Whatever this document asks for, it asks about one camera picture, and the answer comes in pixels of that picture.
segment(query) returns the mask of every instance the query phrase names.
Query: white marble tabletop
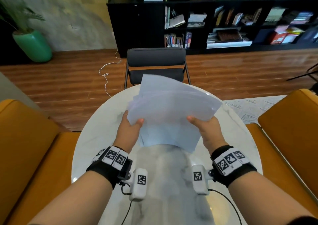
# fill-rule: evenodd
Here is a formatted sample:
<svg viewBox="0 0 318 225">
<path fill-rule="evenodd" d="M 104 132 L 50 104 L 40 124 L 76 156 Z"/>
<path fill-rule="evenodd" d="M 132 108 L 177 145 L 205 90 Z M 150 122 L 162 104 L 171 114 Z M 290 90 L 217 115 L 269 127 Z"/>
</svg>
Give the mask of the white marble tabletop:
<svg viewBox="0 0 318 225">
<path fill-rule="evenodd" d="M 127 109 L 128 102 L 139 93 L 139 87 L 139 85 L 130 87 L 107 100 L 86 123 L 74 152 L 72 182 L 84 174 L 91 159 L 99 150 L 112 145 L 121 117 Z M 226 104 L 220 107 L 215 116 L 219 119 L 227 143 L 241 150 L 262 174 L 257 147 L 241 119 Z M 223 196 L 216 192 L 210 192 L 208 196 L 200 196 L 193 190 L 191 166 L 202 164 L 206 169 L 212 168 L 212 162 L 208 151 L 203 146 L 202 138 L 192 154 L 172 145 L 140 147 L 137 142 L 129 158 L 133 160 L 131 171 L 136 167 L 145 168 L 149 178 L 146 198 L 141 202 L 132 203 L 124 224 L 239 224 L 233 207 Z M 222 192 L 233 202 L 224 185 L 210 180 L 209 187 Z M 124 192 L 128 192 L 128 189 L 127 186 L 124 187 Z M 129 203 L 128 196 L 123 195 L 117 185 L 99 224 L 121 225 Z M 246 224 L 241 214 L 240 216 L 242 223 Z"/>
</svg>

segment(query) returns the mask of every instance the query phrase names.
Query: bookshelf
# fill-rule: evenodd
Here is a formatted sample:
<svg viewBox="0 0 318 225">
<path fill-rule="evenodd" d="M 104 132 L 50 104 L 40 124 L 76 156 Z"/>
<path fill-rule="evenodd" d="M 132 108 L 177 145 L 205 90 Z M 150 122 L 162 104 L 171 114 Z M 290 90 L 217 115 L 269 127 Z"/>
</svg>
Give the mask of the bookshelf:
<svg viewBox="0 0 318 225">
<path fill-rule="evenodd" d="M 287 13 L 292 10 L 313 12 L 308 23 L 292 25 L 306 31 L 318 25 L 315 21 L 318 17 L 317 4 L 318 0 L 167 0 L 164 2 L 109 0 L 107 7 L 118 52 L 121 57 L 126 57 L 130 48 L 164 47 L 165 34 L 175 33 L 180 36 L 185 35 L 187 31 L 192 32 L 191 46 L 186 49 L 188 55 L 317 48 L 318 43 L 296 43 L 304 33 L 289 44 L 269 45 L 255 41 L 261 30 L 269 33 L 279 25 L 287 25 L 284 21 L 265 22 L 272 7 L 286 8 Z M 165 29 L 165 6 L 173 8 L 178 14 L 183 14 L 186 23 L 176 28 Z M 226 26 L 221 22 L 216 27 L 214 12 L 219 6 L 224 6 L 226 11 L 234 9 L 233 16 L 240 12 L 253 14 L 258 8 L 262 8 L 262 11 L 257 22 L 251 26 L 245 26 L 241 22 L 233 26 L 232 19 L 229 25 Z M 204 27 L 187 27 L 190 12 L 207 14 Z M 239 27 L 240 31 L 246 33 L 246 37 L 252 41 L 252 45 L 207 49 L 209 33 L 213 32 L 214 28 L 229 27 Z"/>
</svg>

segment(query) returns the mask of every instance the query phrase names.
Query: hand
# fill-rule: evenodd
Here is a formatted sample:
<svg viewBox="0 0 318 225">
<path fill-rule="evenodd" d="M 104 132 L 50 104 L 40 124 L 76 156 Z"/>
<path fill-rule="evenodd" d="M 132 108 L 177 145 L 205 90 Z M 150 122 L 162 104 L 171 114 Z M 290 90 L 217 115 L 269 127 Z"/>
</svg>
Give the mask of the hand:
<svg viewBox="0 0 318 225">
<path fill-rule="evenodd" d="M 193 116 L 187 116 L 187 120 L 199 129 L 203 145 L 208 149 L 210 155 L 217 148 L 228 145 L 222 135 L 220 123 L 215 116 L 208 121 L 202 121 Z"/>
<path fill-rule="evenodd" d="M 136 144 L 144 119 L 138 119 L 136 124 L 130 125 L 127 115 L 128 110 L 126 110 L 122 116 L 113 146 L 117 146 L 127 153 L 130 153 L 133 149 L 133 146 Z"/>
</svg>

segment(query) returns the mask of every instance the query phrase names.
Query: green plant pot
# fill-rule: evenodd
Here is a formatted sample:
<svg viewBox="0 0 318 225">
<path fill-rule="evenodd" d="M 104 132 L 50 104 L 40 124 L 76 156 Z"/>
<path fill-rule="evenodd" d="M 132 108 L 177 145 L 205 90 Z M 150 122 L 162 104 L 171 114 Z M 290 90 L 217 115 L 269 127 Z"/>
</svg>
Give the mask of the green plant pot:
<svg viewBox="0 0 318 225">
<path fill-rule="evenodd" d="M 37 30 L 28 34 L 12 34 L 13 39 L 34 62 L 47 62 L 52 58 L 52 50 L 45 38 Z"/>
</svg>

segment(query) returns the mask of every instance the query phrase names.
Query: floor plank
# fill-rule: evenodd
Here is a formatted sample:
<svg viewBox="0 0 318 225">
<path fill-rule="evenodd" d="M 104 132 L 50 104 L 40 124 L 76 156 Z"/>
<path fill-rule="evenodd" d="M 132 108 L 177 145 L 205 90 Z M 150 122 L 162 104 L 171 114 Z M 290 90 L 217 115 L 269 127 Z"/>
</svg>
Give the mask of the floor plank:
<svg viewBox="0 0 318 225">
<path fill-rule="evenodd" d="M 0 72 L 52 119 L 78 131 L 110 98 L 105 92 L 106 79 L 99 75 L 99 69 L 106 63 L 119 61 L 115 52 L 57 52 L 48 63 L 0 66 Z M 316 49 L 187 56 L 192 84 L 222 100 L 283 95 L 298 88 L 310 88 L 314 81 L 309 77 L 286 79 L 305 73 L 317 62 Z M 106 76 L 109 95 L 123 90 L 125 67 L 123 58 L 120 63 L 106 65 L 101 70 L 101 74 L 109 73 Z M 188 83 L 186 74 L 184 82 Z"/>
</svg>

